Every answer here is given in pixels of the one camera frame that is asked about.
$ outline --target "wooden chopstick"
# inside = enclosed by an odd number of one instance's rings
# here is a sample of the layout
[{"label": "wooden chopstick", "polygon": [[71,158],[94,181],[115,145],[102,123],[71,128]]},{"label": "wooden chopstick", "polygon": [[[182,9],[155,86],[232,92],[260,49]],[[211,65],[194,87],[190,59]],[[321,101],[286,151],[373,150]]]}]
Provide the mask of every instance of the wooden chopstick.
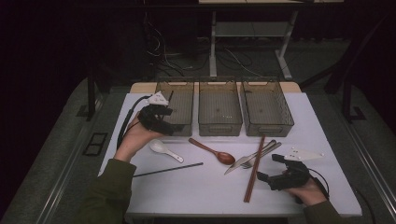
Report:
[{"label": "wooden chopstick", "polygon": [[253,170],[251,171],[250,179],[247,185],[247,192],[245,193],[244,203],[250,202],[251,192],[253,191],[254,181],[256,180],[257,169],[259,168],[260,158],[262,157],[262,146],[264,145],[265,135],[262,136],[259,149],[257,150],[257,160],[254,161]]}]

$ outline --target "wooden spoon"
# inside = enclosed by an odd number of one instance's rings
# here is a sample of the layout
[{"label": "wooden spoon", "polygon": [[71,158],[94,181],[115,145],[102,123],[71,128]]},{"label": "wooden spoon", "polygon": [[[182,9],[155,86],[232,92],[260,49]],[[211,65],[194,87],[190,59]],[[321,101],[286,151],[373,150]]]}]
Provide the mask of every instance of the wooden spoon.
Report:
[{"label": "wooden spoon", "polygon": [[227,152],[218,152],[216,150],[213,150],[210,147],[207,147],[199,142],[197,142],[195,139],[193,138],[189,138],[189,142],[197,147],[203,148],[205,150],[208,150],[210,152],[212,152],[213,154],[215,154],[215,156],[218,158],[218,161],[226,164],[226,165],[231,165],[235,162],[235,158],[233,157],[233,155],[227,153]]}]

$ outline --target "human hand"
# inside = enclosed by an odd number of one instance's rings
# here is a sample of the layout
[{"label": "human hand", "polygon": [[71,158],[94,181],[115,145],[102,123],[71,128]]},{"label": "human hand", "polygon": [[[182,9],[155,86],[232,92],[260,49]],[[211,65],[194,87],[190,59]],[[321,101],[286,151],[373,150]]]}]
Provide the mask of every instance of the human hand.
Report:
[{"label": "human hand", "polygon": [[140,123],[137,118],[138,115],[139,113],[136,113],[134,119],[128,125],[120,147],[114,155],[114,159],[130,162],[136,152],[145,146],[150,140],[164,136],[162,133],[147,130]]},{"label": "human hand", "polygon": [[284,189],[289,194],[300,198],[306,206],[315,205],[327,201],[320,187],[312,179],[306,182],[305,185],[299,188]]}]

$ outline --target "black chopstick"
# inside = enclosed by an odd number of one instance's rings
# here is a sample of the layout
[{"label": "black chopstick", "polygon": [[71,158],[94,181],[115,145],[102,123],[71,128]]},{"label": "black chopstick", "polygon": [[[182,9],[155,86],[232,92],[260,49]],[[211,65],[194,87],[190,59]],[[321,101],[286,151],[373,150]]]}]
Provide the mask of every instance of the black chopstick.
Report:
[{"label": "black chopstick", "polygon": [[162,172],[179,170],[179,169],[184,169],[184,168],[189,168],[189,167],[192,167],[192,166],[199,166],[199,165],[204,165],[204,163],[203,162],[198,162],[198,163],[191,164],[191,165],[179,166],[179,167],[175,167],[175,168],[171,168],[171,169],[166,169],[166,170],[161,170],[161,171],[154,171],[154,172],[145,173],[145,174],[141,174],[141,175],[134,175],[134,177],[138,177],[138,176],[142,176],[142,175],[153,175],[153,174],[158,174],[158,173],[162,173]]}]

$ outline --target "chopstick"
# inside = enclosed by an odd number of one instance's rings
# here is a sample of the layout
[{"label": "chopstick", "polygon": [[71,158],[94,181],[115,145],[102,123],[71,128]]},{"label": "chopstick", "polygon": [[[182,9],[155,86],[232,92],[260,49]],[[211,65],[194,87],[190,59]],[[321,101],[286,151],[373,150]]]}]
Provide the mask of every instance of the chopstick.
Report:
[{"label": "chopstick", "polygon": [[203,162],[198,162],[198,163],[194,163],[194,164],[191,164],[191,165],[178,166],[178,167],[171,168],[171,169],[166,169],[166,170],[161,170],[161,171],[154,171],[154,172],[145,173],[145,174],[141,174],[141,175],[134,175],[134,177],[138,177],[138,176],[142,176],[142,175],[153,175],[153,174],[158,174],[158,173],[162,173],[162,172],[179,170],[179,169],[184,169],[184,168],[189,168],[189,167],[192,167],[192,166],[199,166],[199,165],[204,165],[204,163]]},{"label": "chopstick", "polygon": [[262,136],[259,149],[257,150],[258,160],[254,161],[253,170],[251,171],[250,179],[247,185],[247,192],[245,193],[244,203],[250,202],[251,192],[253,191],[254,181],[256,180],[257,169],[259,168],[260,158],[262,157],[262,146],[264,145],[265,135]]}]

